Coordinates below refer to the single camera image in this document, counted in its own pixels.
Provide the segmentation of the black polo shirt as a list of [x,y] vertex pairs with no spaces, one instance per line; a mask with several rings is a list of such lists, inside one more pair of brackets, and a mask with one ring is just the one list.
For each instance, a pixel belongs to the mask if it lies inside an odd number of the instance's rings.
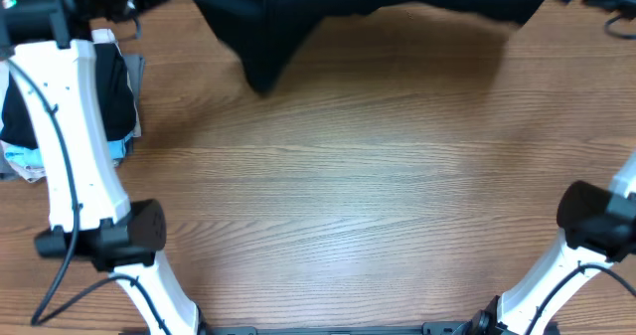
[[217,38],[238,55],[251,88],[269,92],[297,49],[327,17],[368,15],[383,7],[417,2],[523,25],[545,0],[193,1]]

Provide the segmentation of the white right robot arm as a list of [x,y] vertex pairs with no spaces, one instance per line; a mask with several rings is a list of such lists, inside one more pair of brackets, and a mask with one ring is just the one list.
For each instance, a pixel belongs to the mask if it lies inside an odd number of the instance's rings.
[[[544,0],[459,0],[462,8],[522,25]],[[590,7],[635,16],[635,0],[583,0]],[[635,160],[616,173],[610,186],[584,181],[568,186],[556,212],[552,245],[523,279],[494,297],[460,334],[545,334],[554,315],[592,278],[635,252]]]

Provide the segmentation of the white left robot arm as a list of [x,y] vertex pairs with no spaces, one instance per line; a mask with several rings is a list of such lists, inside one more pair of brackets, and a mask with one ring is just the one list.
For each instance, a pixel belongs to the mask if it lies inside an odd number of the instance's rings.
[[131,202],[110,158],[99,110],[90,23],[136,20],[167,0],[1,0],[1,55],[42,154],[49,228],[38,253],[79,258],[128,294],[151,334],[202,334],[206,323],[165,254],[155,200]]

